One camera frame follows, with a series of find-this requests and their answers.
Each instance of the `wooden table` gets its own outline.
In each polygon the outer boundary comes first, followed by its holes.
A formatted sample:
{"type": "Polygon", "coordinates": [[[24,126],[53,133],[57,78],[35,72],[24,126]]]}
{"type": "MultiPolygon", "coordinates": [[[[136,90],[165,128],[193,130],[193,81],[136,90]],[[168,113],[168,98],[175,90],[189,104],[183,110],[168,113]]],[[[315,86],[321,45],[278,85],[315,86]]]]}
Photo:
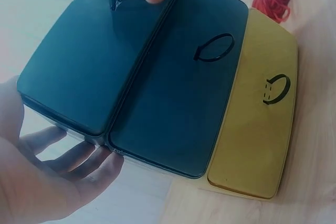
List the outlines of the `wooden table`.
{"type": "Polygon", "coordinates": [[[291,0],[289,6],[290,18],[282,25],[298,41],[299,78],[278,195],[261,202],[176,180],[162,224],[336,223],[336,0],[291,0]]]}

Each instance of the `storage box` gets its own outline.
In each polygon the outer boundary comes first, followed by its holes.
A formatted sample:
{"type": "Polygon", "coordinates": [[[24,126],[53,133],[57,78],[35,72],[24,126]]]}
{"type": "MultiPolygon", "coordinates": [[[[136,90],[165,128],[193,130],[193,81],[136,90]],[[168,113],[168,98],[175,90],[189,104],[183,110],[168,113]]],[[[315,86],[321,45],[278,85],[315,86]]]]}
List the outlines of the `storage box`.
{"type": "Polygon", "coordinates": [[[75,0],[18,81],[85,140],[198,186],[269,199],[296,92],[293,37],[239,0],[75,0]]]}

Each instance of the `white floor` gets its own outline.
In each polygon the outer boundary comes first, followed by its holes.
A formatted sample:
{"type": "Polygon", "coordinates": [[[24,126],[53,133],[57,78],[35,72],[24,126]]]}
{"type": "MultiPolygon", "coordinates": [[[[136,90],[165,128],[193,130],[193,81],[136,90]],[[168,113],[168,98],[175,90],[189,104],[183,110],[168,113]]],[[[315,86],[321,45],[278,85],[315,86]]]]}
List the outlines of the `white floor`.
{"type": "MultiPolygon", "coordinates": [[[[0,82],[20,74],[71,1],[0,0],[0,82]]],[[[47,126],[48,122],[26,109],[23,134],[47,126]]],[[[77,140],[66,137],[43,152],[40,158],[55,158],[76,143],[77,140]]],[[[50,223],[157,223],[171,179],[170,175],[126,162],[119,178],[104,194],[72,216],[50,223]]]]}

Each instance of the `box lid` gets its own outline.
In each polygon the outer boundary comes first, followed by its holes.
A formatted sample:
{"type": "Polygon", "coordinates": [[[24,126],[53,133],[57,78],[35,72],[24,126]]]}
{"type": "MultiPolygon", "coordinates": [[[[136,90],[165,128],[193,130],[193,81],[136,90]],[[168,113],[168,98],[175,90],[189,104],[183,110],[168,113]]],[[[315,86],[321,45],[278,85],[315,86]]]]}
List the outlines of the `box lid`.
{"type": "Polygon", "coordinates": [[[279,187],[292,128],[297,83],[293,35],[251,9],[237,76],[208,182],[257,198],[279,187]]]}
{"type": "Polygon", "coordinates": [[[166,3],[74,0],[39,45],[17,84],[25,103],[98,136],[109,127],[141,50],[166,3]]]}
{"type": "Polygon", "coordinates": [[[202,176],[232,88],[247,16],[240,0],[176,0],[130,88],[109,145],[171,172],[202,176]],[[227,33],[232,37],[211,41],[227,33]],[[201,52],[206,59],[228,54],[215,62],[194,60],[200,45],[206,45],[201,52]]]}

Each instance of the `yellow lid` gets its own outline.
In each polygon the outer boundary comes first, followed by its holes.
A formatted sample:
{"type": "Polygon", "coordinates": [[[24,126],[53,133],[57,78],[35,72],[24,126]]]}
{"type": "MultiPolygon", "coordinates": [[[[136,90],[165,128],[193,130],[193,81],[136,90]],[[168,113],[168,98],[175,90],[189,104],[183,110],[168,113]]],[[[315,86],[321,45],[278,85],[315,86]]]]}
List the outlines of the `yellow lid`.
{"type": "Polygon", "coordinates": [[[296,81],[294,37],[251,9],[230,103],[207,175],[211,185],[266,199],[276,194],[290,139],[296,81]]]}

